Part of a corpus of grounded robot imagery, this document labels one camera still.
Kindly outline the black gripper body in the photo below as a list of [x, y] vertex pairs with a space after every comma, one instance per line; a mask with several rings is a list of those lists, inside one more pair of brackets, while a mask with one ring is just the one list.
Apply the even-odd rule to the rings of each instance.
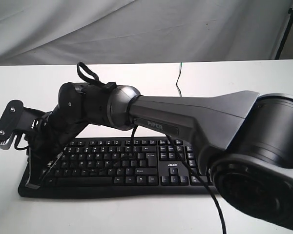
[[71, 120], [61, 111], [48, 112], [34, 120], [34, 136], [28, 141], [34, 158], [55, 158], [88, 122]]

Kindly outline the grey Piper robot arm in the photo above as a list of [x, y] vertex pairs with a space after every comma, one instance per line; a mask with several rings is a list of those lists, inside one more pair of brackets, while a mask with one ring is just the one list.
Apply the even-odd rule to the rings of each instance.
[[293, 96], [147, 97], [65, 83], [33, 111], [25, 197], [101, 198], [215, 188], [237, 210], [293, 230]]

